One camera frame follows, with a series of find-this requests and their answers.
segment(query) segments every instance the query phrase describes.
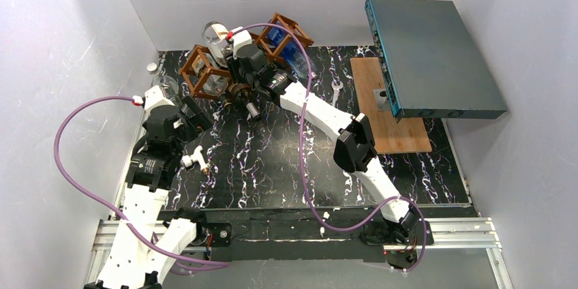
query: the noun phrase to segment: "bottle cap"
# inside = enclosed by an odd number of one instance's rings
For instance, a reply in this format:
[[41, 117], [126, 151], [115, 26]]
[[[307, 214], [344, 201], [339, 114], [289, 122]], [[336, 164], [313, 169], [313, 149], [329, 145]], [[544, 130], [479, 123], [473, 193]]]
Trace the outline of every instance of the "bottle cap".
[[149, 74], [157, 74], [157, 63], [150, 63], [147, 65], [147, 71], [149, 71]]

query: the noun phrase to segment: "gray metal box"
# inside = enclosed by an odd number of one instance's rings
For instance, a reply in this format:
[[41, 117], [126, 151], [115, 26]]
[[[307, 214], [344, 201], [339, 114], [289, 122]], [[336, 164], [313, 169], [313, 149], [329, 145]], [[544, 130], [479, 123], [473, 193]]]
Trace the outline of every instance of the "gray metal box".
[[453, 2], [366, 0], [393, 116], [495, 119], [506, 104]]

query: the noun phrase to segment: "wooden board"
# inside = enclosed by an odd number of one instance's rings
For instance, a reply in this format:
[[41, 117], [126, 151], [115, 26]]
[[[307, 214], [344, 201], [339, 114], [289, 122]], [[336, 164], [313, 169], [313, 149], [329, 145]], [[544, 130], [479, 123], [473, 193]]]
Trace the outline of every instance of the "wooden board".
[[351, 58], [350, 61], [359, 111], [369, 118], [378, 154], [430, 152], [422, 118], [412, 117], [397, 123], [390, 110], [378, 110], [374, 89], [385, 89], [378, 58]]

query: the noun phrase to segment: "black table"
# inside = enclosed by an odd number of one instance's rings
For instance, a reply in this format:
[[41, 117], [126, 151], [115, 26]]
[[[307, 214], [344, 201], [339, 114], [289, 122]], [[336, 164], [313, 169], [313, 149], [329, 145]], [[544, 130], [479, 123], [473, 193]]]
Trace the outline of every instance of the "black table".
[[[317, 65], [320, 80], [312, 92], [330, 102], [331, 82], [339, 79], [344, 88], [337, 101], [340, 110], [357, 115], [359, 107], [350, 71], [351, 57], [375, 57], [371, 46], [311, 47], [308, 53]], [[162, 71], [174, 76], [185, 93], [189, 90], [178, 69], [187, 51], [161, 54]], [[202, 145], [211, 167], [209, 176], [199, 167], [179, 171], [165, 209], [304, 208], [299, 172], [299, 117], [268, 102], [259, 101], [262, 120], [247, 120], [242, 108], [225, 111], [218, 102], [197, 100], [213, 117], [213, 129], [187, 146], [188, 153]], [[431, 153], [380, 156], [380, 161], [401, 195], [419, 204], [467, 204], [470, 202], [440, 119], [424, 119]], [[324, 133], [308, 124], [308, 190], [317, 207], [373, 206], [376, 202], [354, 176], [333, 161], [334, 144]]]

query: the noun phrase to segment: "cable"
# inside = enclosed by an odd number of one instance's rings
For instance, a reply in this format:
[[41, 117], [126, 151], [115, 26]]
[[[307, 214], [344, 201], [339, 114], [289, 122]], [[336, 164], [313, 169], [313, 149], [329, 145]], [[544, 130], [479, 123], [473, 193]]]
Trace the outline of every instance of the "cable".
[[170, 269], [169, 272], [171, 272], [172, 274], [176, 274], [176, 275], [190, 275], [191, 274], [189, 272], [181, 272], [181, 271], [177, 271], [177, 270], [173, 270], [173, 269]]
[[309, 190], [307, 190], [307, 179], [305, 178], [305, 156], [303, 155], [303, 129], [305, 127], [305, 111], [307, 110], [307, 101], [309, 99], [309, 93], [311, 92], [311, 80], [313, 79], [312, 70], [311, 70], [311, 63], [309, 62], [309, 58], [307, 58], [307, 52], [305, 51], [305, 48], [303, 47], [301, 42], [297, 39], [295, 34], [293, 34], [293, 32], [291, 32], [289, 29], [286, 29], [285, 27], [282, 27], [280, 25], [274, 25], [273, 23], [257, 23], [254, 25], [243, 27], [242, 29], [235, 31], [234, 33], [230, 33], [230, 35], [234, 35], [235, 33], [239, 33], [241, 31], [256, 28], [256, 27], [272, 27], [272, 28], [276, 28], [276, 29], [280, 29], [282, 31], [285, 31], [288, 35], [291, 36], [291, 38], [293, 39], [295, 44], [299, 47], [299, 50], [301, 51], [301, 54], [303, 54], [303, 56], [305, 58], [305, 62], [307, 63], [307, 89], [305, 91], [305, 101], [303, 102], [303, 108], [301, 109], [301, 120], [299, 121], [299, 168], [301, 169], [301, 181], [303, 182], [303, 191], [305, 192], [305, 200], [307, 201], [307, 203], [311, 209], [311, 212], [313, 213], [313, 215], [315, 215], [315, 218], [319, 221], [319, 223], [321, 223], [324, 227], [326, 227], [330, 230], [333, 230], [333, 231], [347, 232], [347, 231], [355, 230], [355, 229], [361, 227], [363, 224], [367, 223], [369, 220], [371, 220], [371, 218], [377, 212], [379, 212], [381, 207], [383, 207], [386, 203], [388, 203], [394, 199], [400, 199], [400, 200], [403, 200], [403, 201], [410, 203], [416, 209], [416, 211], [418, 211], [419, 216], [421, 217], [422, 224], [423, 224], [423, 245], [422, 245], [421, 252], [419, 254], [419, 257], [418, 257], [416, 263], [413, 264], [407, 270], [407, 271], [411, 271], [419, 264], [419, 262], [421, 261], [421, 259], [423, 258], [424, 254], [425, 254], [425, 242], [426, 242], [426, 238], [427, 238], [427, 233], [426, 233], [427, 227], [426, 227], [426, 223], [425, 223], [425, 218], [423, 217], [421, 210], [417, 207], [417, 204], [415, 202], [411, 201], [411, 199], [406, 198], [406, 197], [402, 197], [402, 196], [389, 197], [386, 200], [384, 200], [383, 202], [381, 202], [381, 204], [379, 204], [374, 209], [374, 211], [371, 212], [369, 214], [369, 216], [367, 216], [363, 221], [361, 221], [360, 223], [358, 223], [354, 226], [350, 226], [348, 228], [336, 228], [334, 226], [331, 226], [331, 225], [325, 223], [325, 221], [323, 221], [321, 216], [319, 216], [319, 213], [317, 213], [317, 210], [315, 210], [315, 206], [313, 205], [313, 202], [311, 201], [311, 196], [309, 195]]
[[[108, 201], [104, 200], [103, 198], [99, 197], [98, 195], [93, 194], [92, 192], [90, 192], [89, 190], [87, 190], [86, 188], [84, 188], [83, 186], [78, 184], [75, 180], [73, 180], [73, 178], [70, 176], [70, 174], [68, 174], [68, 172], [66, 172], [66, 170], [64, 169], [64, 166], [62, 165], [62, 161], [60, 159], [60, 138], [62, 137], [62, 133], [64, 132], [66, 125], [68, 125], [70, 120], [72, 120], [72, 118], [75, 115], [77, 115], [81, 110], [84, 110], [85, 108], [92, 106], [96, 103], [105, 102], [107, 100], [126, 100], [128, 102], [134, 102], [134, 100], [130, 97], [107, 96], [107, 97], [98, 98], [96, 100], [91, 100], [90, 102], [84, 103], [83, 105], [79, 106], [76, 110], [73, 110], [72, 113], [70, 113], [70, 115], [68, 115], [66, 117], [66, 119], [64, 119], [64, 122], [62, 122], [62, 124], [60, 125], [60, 128], [58, 129], [58, 132], [56, 133], [55, 143], [54, 143], [54, 157], [55, 157], [55, 162], [56, 162], [58, 170], [60, 171], [60, 173], [62, 173], [62, 175], [64, 176], [64, 179], [66, 179], [66, 181], [68, 181], [68, 183], [70, 183], [73, 187], [75, 187], [78, 191], [82, 192], [84, 195], [90, 197], [91, 199], [99, 202], [100, 204], [102, 204], [102, 205], [108, 207], [110, 210], [114, 211], [118, 216], [121, 217], [121, 219], [128, 221], [128, 218], [126, 217], [126, 215], [124, 215], [124, 213], [120, 209], [118, 209], [115, 205], [109, 203]], [[167, 252], [166, 250], [161, 249], [161, 248], [153, 245], [148, 239], [144, 238], [130, 222], [127, 222], [126, 225], [140, 241], [142, 241], [148, 248], [154, 250], [157, 253], [160, 253], [160, 254], [163, 254], [165, 256], [174, 258], [176, 260], [181, 260], [184, 262], [191, 262], [191, 263], [197, 263], [197, 264], [203, 264], [203, 265], [211, 265], [211, 267], [205, 267], [205, 268], [203, 268], [203, 267], [190, 268], [190, 271], [211, 271], [211, 270], [222, 269], [222, 268], [228, 266], [228, 264], [225, 262], [198, 260], [196, 258], [190, 258], [190, 257], [186, 257], [186, 256], [181, 256], [181, 255], [178, 255], [178, 254], [175, 254], [172, 252]]]
[[209, 248], [211, 246], [212, 242], [213, 242], [213, 233], [211, 233], [211, 238], [209, 238], [209, 242], [207, 243], [207, 248]]

